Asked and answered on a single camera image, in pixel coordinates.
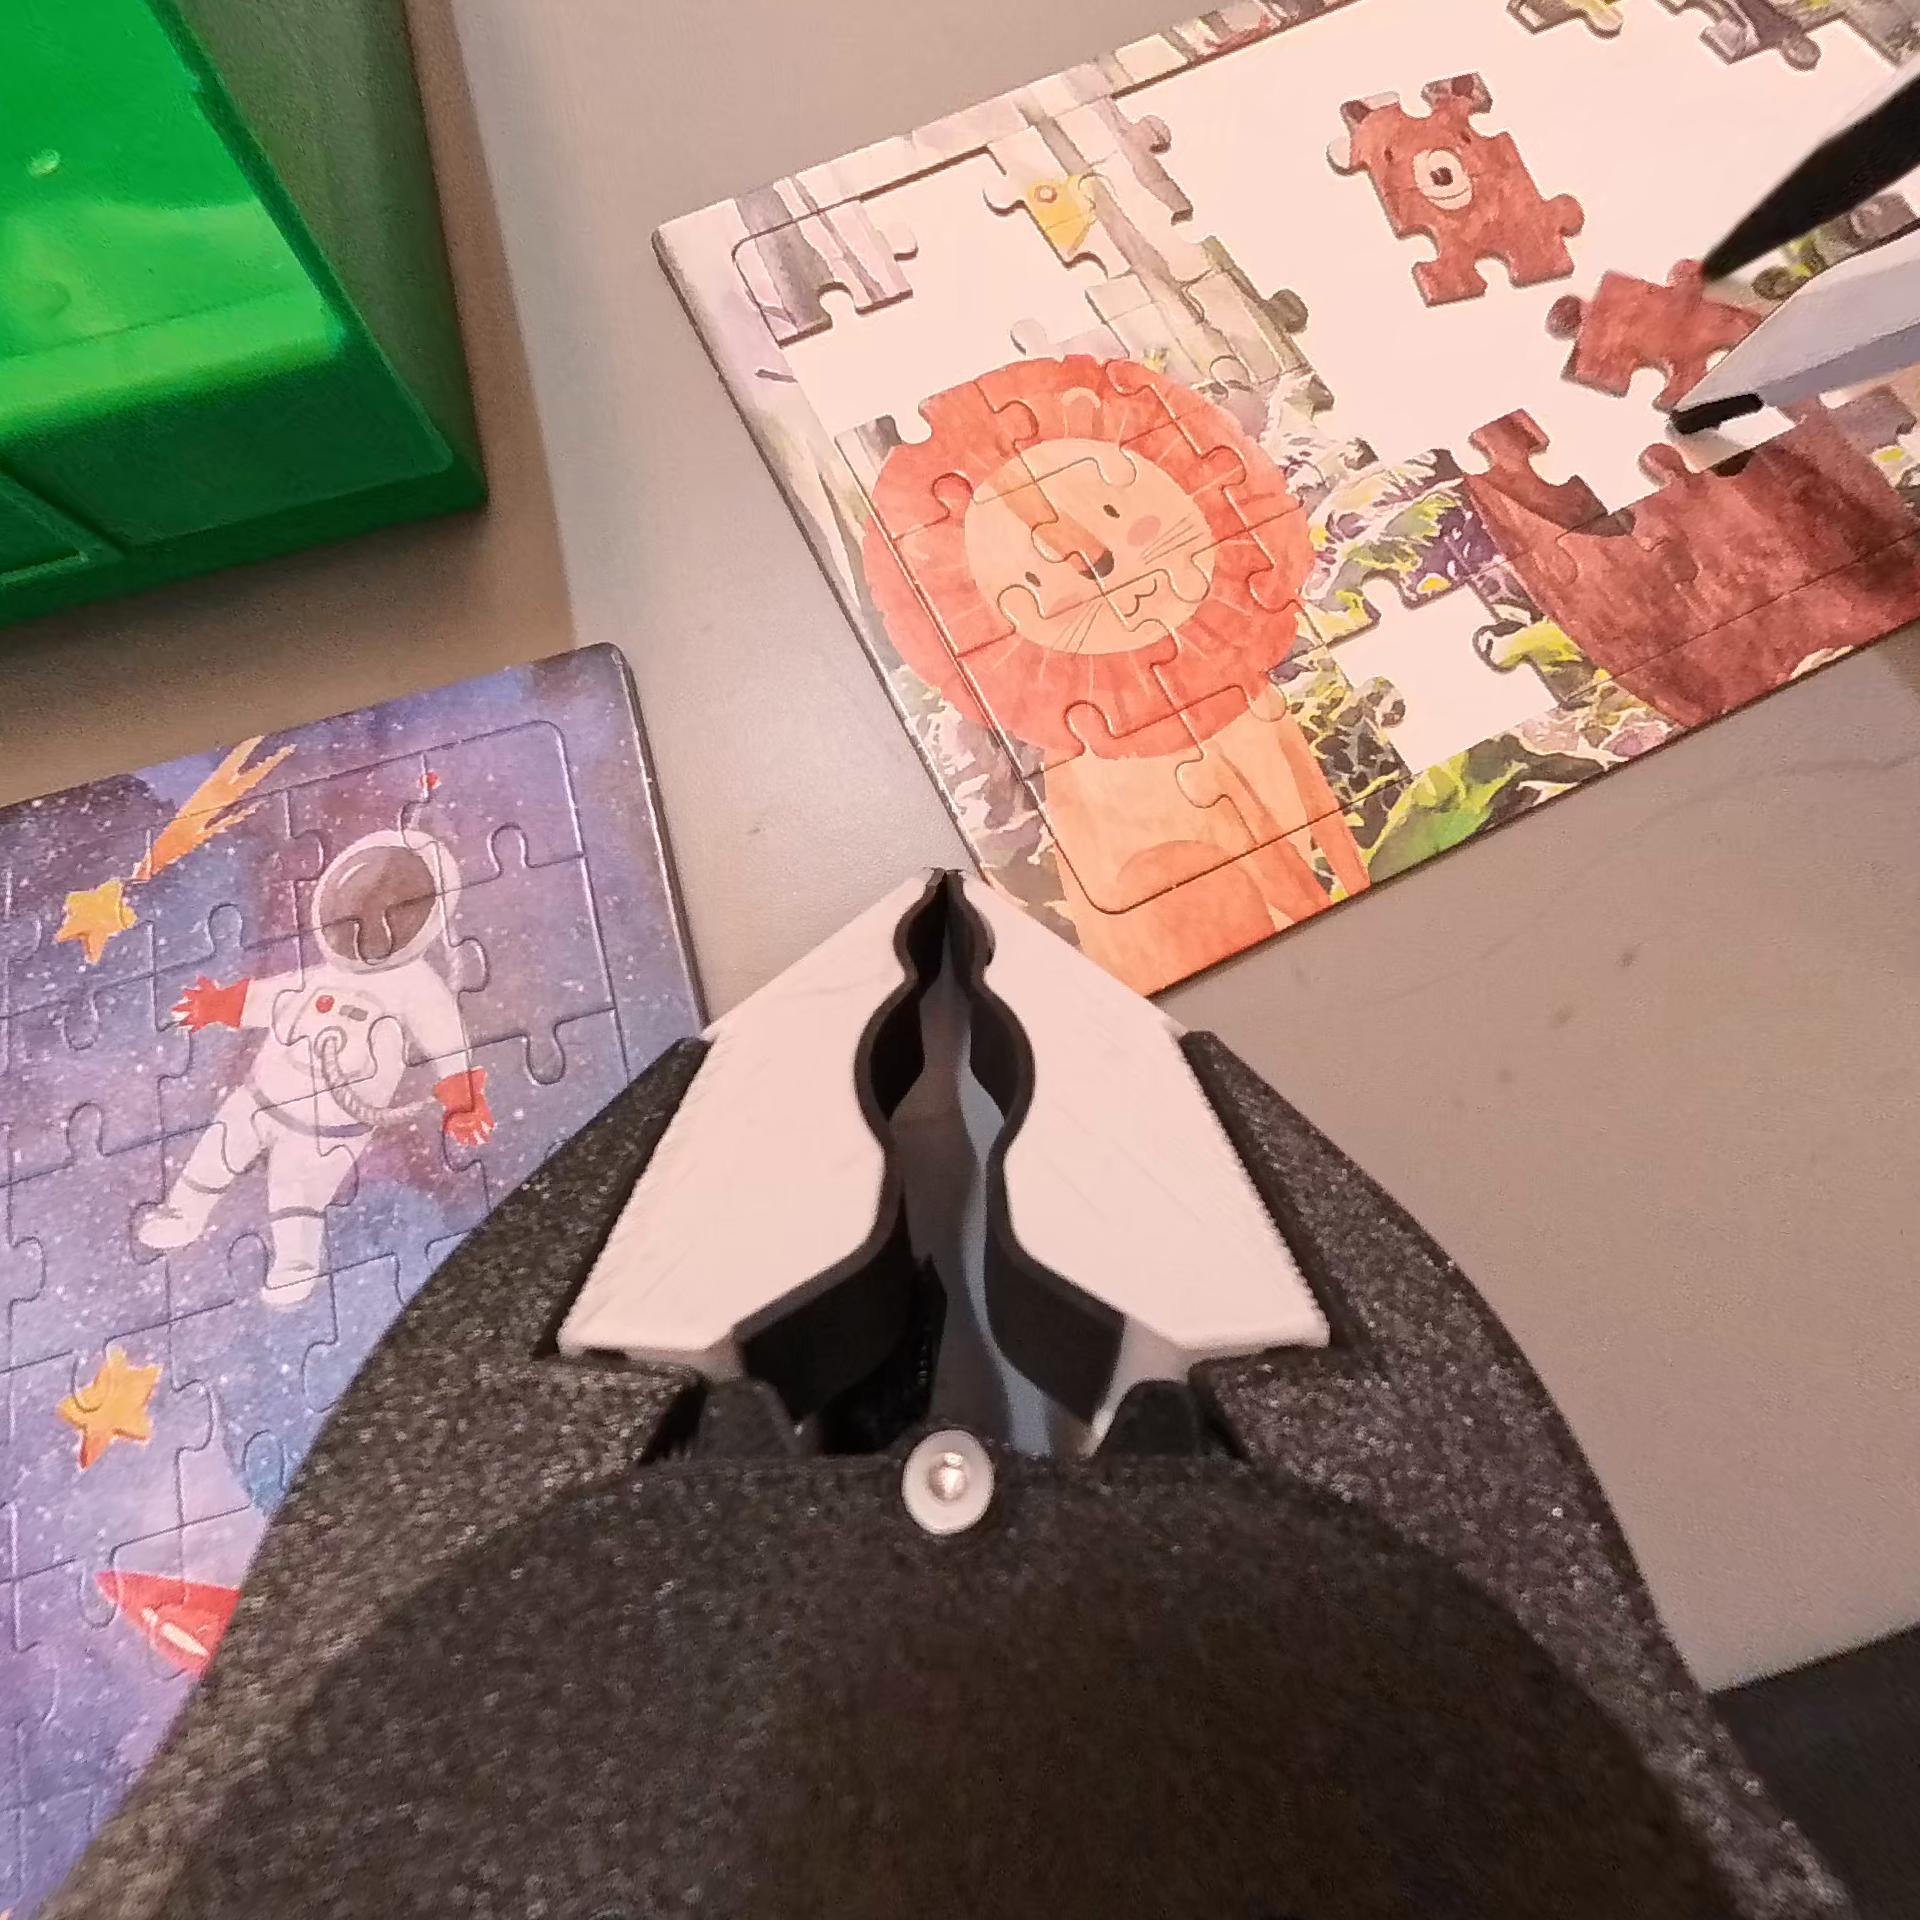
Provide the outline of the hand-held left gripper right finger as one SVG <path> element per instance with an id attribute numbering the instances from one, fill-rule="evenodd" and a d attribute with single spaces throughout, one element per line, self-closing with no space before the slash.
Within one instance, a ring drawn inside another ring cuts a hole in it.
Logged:
<path id="1" fill-rule="evenodd" d="M 965 877 L 945 877 L 965 1063 L 998 1126 L 982 1161 L 985 1325 L 1079 1427 L 1144 1383 L 1328 1318 L 1189 1066 L 1189 1031 Z"/>

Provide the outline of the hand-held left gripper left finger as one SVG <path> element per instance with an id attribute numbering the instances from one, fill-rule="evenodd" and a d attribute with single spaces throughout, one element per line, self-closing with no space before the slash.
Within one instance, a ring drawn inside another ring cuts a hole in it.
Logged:
<path id="1" fill-rule="evenodd" d="M 922 1076 L 945 877 L 914 877 L 702 1041 L 581 1295 L 565 1355 L 859 1383 L 902 1340 L 911 1239 L 892 1115 Z"/>

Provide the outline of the green plastic bin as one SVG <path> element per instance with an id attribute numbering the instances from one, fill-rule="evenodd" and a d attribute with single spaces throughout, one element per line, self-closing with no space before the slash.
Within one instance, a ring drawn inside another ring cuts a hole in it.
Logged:
<path id="1" fill-rule="evenodd" d="M 400 3 L 2 3 L 2 625 L 486 501 Z"/>

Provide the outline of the space themed puzzle board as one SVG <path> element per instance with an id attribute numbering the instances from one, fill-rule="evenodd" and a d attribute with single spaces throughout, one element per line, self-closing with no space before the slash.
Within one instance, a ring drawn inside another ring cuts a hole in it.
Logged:
<path id="1" fill-rule="evenodd" d="M 2 810 L 2 1918 L 397 1310 L 702 1022 L 610 648 Z"/>

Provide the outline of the jigsaw puzzle frame board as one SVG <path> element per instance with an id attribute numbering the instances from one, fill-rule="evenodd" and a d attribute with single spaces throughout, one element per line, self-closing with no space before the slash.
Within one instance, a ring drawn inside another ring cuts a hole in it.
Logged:
<path id="1" fill-rule="evenodd" d="M 1916 3 L 1223 3 L 657 232 L 730 399 L 837 581 L 982 879 L 1078 943 L 1009 754 L 892 648 L 867 481 L 931 394 L 1036 356 L 1131 358 L 1251 430 L 1309 512 L 1275 668 L 1369 886 L 1916 621 L 1916 372 L 1681 439 L 1564 380 L 1547 308 L 1666 281 L 1838 108 L 1916 58 Z M 1428 234 L 1328 166 L 1345 102 L 1478 71 L 1575 271 L 1423 303 Z M 1768 316 L 1916 234 L 1916 178 L 1706 286 Z M 1533 467 L 1636 517 L 1543 607 L 1466 493 L 1468 430 L 1523 410 Z"/>

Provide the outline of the joined brown bear face pieces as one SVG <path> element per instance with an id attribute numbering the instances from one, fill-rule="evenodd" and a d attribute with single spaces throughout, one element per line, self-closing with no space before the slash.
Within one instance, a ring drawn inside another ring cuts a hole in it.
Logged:
<path id="1" fill-rule="evenodd" d="M 1370 180 L 1394 234 L 1434 240 L 1435 251 L 1414 264 L 1423 303 L 1481 296 L 1481 259 L 1497 259 L 1515 287 L 1566 278 L 1566 240 L 1587 217 L 1566 194 L 1540 196 L 1508 132 L 1477 132 L 1492 108 L 1485 78 L 1428 83 L 1423 106 L 1411 114 L 1390 91 L 1345 102 L 1325 149 L 1336 172 Z"/>

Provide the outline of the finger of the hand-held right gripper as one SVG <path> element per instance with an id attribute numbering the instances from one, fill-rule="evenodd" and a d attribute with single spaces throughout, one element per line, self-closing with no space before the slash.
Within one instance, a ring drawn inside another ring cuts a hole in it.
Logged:
<path id="1" fill-rule="evenodd" d="M 1916 83 L 1895 83 L 1805 153 L 1701 259 L 1701 278 L 1727 278 L 1765 251 L 1821 228 L 1916 171 Z"/>
<path id="2" fill-rule="evenodd" d="M 1701 377 L 1667 425 L 1694 434 L 1905 365 L 1916 365 L 1916 249 L 1875 249 L 1802 281 Z"/>

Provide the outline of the plain brown puzzle piece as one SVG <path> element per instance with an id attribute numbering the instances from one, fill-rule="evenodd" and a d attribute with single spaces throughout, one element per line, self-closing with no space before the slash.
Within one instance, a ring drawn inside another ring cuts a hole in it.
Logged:
<path id="1" fill-rule="evenodd" d="M 1643 370 L 1666 377 L 1659 413 L 1674 413 L 1701 382 L 1706 363 L 1762 325 L 1762 309 L 1720 302 L 1706 290 L 1701 264 L 1678 259 L 1666 281 L 1605 271 L 1589 296 L 1560 296 L 1547 308 L 1543 331 L 1569 342 L 1564 380 L 1624 399 Z"/>

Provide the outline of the assembled orange lion pieces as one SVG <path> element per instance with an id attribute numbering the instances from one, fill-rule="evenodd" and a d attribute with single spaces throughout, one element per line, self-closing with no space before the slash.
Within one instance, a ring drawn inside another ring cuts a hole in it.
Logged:
<path id="1" fill-rule="evenodd" d="M 1132 358 L 1036 356 L 924 399 L 867 481 L 894 652 L 1009 754 L 1079 951 L 1161 990 L 1369 873 L 1273 673 L 1309 512 L 1223 406 Z"/>

